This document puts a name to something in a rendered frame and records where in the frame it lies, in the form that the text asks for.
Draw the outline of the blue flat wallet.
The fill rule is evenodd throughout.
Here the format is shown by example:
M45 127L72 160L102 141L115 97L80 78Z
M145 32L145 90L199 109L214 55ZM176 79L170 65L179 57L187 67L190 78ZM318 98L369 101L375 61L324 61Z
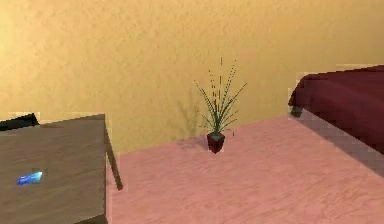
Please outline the blue flat wallet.
M38 172L20 176L18 178L17 185L22 186L22 185L38 183L41 180L42 175L43 173L41 171L38 171Z

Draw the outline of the bed with dark-red cover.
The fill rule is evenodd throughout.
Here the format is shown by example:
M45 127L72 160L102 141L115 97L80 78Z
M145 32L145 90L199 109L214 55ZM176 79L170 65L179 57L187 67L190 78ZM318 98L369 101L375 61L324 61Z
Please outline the bed with dark-red cover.
M308 74L288 101L384 154L384 65Z

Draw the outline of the black flat object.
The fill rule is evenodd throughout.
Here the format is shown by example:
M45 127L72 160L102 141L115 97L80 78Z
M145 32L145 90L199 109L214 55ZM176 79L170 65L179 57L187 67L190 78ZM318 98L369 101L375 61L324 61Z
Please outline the black flat object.
M19 116L13 119L0 121L0 131L8 131L24 127L36 126L39 122L34 113Z

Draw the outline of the green plant in dark-red pot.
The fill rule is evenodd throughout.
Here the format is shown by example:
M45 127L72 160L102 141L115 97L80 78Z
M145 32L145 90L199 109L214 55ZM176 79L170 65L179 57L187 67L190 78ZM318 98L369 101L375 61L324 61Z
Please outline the green plant in dark-red pot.
M244 83L239 90L231 93L233 79L237 74L236 62L234 60L226 80L222 75L215 76L212 70L208 70L209 89L205 89L197 81L194 81L196 88L201 94L207 107L207 115L201 113L204 121L202 128L206 128L208 150L214 154L219 153L224 146L226 136L224 131L230 129L230 125L237 121L235 115L238 113L233 107L238 101L240 93L245 89Z

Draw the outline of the brown wooden table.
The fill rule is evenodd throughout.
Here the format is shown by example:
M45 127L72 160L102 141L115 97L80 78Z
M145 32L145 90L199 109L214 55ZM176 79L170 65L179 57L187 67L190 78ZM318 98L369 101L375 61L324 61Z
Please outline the brown wooden table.
M0 131L0 224L108 224L107 165L121 190L103 114Z

